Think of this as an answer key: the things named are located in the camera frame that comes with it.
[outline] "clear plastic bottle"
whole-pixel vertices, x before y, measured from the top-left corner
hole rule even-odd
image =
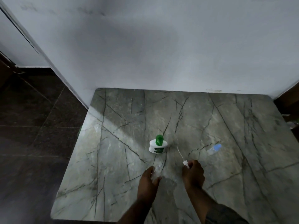
[[[220,149],[221,147],[222,147],[221,144],[215,144],[215,145],[213,145],[211,148],[209,148],[209,149],[207,150],[207,153],[208,153],[209,155],[213,155],[213,154],[215,154],[216,152],[218,152],[219,149]]]

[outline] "dark sleeve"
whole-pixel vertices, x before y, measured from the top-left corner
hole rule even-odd
[[[205,224],[248,224],[248,222],[242,218],[233,209],[223,205],[216,204],[206,215]]]

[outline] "white wall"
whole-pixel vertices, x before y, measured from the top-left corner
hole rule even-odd
[[[299,80],[299,0],[2,0],[85,104],[98,87],[276,97]]]
[[[49,66],[2,11],[0,11],[0,51],[18,67]]]

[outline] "bottle label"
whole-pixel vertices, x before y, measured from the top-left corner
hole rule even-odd
[[[164,148],[154,148],[155,153],[162,153],[164,151]]]

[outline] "blue cap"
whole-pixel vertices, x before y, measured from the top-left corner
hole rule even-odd
[[[214,145],[214,150],[218,151],[221,147],[222,147],[221,144],[216,144],[216,145]]]

